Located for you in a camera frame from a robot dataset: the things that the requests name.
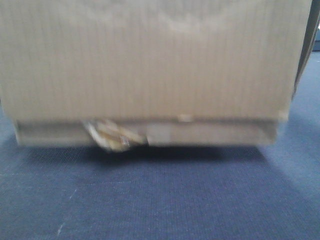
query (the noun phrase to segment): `corrugated cardboard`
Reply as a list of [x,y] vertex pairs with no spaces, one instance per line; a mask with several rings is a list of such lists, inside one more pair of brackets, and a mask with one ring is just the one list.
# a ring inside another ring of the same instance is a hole
[[[17,125],[188,116],[199,128],[221,120],[276,126],[288,118],[308,58],[311,4],[0,0],[4,110]],[[191,132],[175,142],[196,143]]]

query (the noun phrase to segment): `cardboard box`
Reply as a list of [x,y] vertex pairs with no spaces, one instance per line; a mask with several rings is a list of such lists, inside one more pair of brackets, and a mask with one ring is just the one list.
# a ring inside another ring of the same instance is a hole
[[152,135],[154,145],[271,143],[320,8],[316,0],[0,4],[1,100],[28,145],[90,144],[80,123],[93,119]]

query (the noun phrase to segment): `crumpled tape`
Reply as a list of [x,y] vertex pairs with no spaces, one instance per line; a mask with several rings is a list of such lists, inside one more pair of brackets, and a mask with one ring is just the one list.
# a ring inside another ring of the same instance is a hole
[[98,146],[109,152],[123,152],[148,143],[145,136],[110,120],[90,120],[85,121],[83,125]]

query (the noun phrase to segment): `cardboard edge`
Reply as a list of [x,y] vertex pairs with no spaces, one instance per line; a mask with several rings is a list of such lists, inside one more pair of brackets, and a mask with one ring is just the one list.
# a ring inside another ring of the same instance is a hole
[[306,68],[308,59],[314,48],[319,21],[320,21],[320,1],[312,0],[311,7],[310,7],[310,14],[309,14],[308,22],[305,29],[305,35],[304,35],[300,60],[298,64],[298,70],[295,77],[294,90],[293,90],[292,97],[294,97],[296,94],[297,87],[301,79],[302,73]]

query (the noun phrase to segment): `gray floor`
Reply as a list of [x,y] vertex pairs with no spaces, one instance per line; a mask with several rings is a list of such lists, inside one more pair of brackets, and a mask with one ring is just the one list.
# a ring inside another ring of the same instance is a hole
[[19,147],[0,115],[2,240],[319,240],[320,53],[268,147]]

